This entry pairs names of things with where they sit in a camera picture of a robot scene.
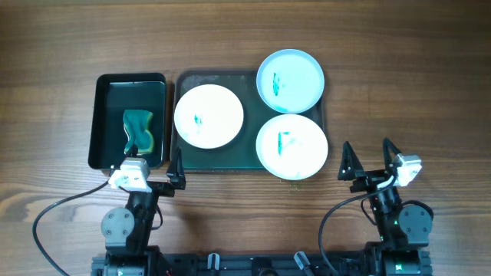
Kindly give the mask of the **white plate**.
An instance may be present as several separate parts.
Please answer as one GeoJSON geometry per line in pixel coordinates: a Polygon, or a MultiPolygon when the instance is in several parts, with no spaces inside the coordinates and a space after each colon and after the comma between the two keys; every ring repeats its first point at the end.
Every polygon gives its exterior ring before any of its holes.
{"type": "Polygon", "coordinates": [[[228,88],[204,84],[187,91],[174,110],[174,126],[190,145],[210,150],[231,142],[244,122],[239,98],[228,88]]]}
{"type": "Polygon", "coordinates": [[[313,176],[328,157],[328,141],[321,127],[298,114],[268,120],[258,132],[255,148],[266,170],[292,181],[313,176]]]}

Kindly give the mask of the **light blue plate top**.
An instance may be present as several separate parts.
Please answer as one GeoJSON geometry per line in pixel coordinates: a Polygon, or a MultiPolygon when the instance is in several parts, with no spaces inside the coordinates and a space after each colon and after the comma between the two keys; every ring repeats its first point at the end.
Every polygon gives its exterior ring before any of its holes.
{"type": "Polygon", "coordinates": [[[283,49],[260,65],[256,86],[263,102],[279,113],[303,113],[312,108],[325,89],[320,64],[308,53],[283,49]]]}

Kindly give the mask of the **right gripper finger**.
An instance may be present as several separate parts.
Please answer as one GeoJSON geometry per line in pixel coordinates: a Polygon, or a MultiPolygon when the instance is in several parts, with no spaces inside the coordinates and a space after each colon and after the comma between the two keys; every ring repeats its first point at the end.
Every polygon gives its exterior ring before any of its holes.
{"type": "Polygon", "coordinates": [[[391,142],[389,138],[383,140],[384,165],[386,169],[390,168],[393,161],[392,156],[400,154],[400,150],[391,142]]]}
{"type": "Polygon", "coordinates": [[[338,180],[350,181],[364,176],[364,168],[355,154],[351,144],[346,141],[343,144],[341,164],[338,172],[338,180]]]}

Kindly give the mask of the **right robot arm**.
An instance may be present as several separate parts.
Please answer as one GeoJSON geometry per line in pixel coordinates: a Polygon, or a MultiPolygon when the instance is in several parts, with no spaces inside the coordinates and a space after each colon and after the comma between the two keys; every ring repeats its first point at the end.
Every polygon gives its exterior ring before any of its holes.
{"type": "Polygon", "coordinates": [[[351,144],[345,142],[338,179],[351,181],[350,192],[365,194],[373,213],[371,223],[380,240],[368,242],[346,272],[360,275],[431,275],[429,245],[433,210],[417,200],[403,201],[398,189],[422,170],[418,155],[404,155],[388,138],[383,141],[384,168],[366,171],[351,144]]]}

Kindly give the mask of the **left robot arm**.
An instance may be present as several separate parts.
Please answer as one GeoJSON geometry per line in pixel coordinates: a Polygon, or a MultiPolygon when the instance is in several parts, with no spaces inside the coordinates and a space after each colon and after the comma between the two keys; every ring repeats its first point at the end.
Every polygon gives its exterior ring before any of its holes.
{"type": "Polygon", "coordinates": [[[175,191],[186,188],[181,149],[177,148],[166,171],[167,181],[148,179],[150,168],[144,158],[137,157],[133,145],[124,161],[110,175],[113,189],[128,192],[123,208],[110,210],[101,223],[106,254],[94,259],[92,275],[151,276],[171,275],[172,265],[157,246],[150,246],[150,233],[155,229],[153,219],[160,209],[160,197],[173,197],[175,191]]]}

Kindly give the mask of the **green yellow sponge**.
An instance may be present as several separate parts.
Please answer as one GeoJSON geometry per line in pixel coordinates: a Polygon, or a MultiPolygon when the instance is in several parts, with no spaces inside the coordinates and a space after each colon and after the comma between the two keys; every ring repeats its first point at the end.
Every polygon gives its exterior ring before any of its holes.
{"type": "Polygon", "coordinates": [[[154,138],[150,132],[150,121],[153,113],[148,110],[125,110],[123,115],[124,132],[128,141],[124,153],[130,152],[133,146],[137,147],[137,155],[153,152],[154,138]]]}

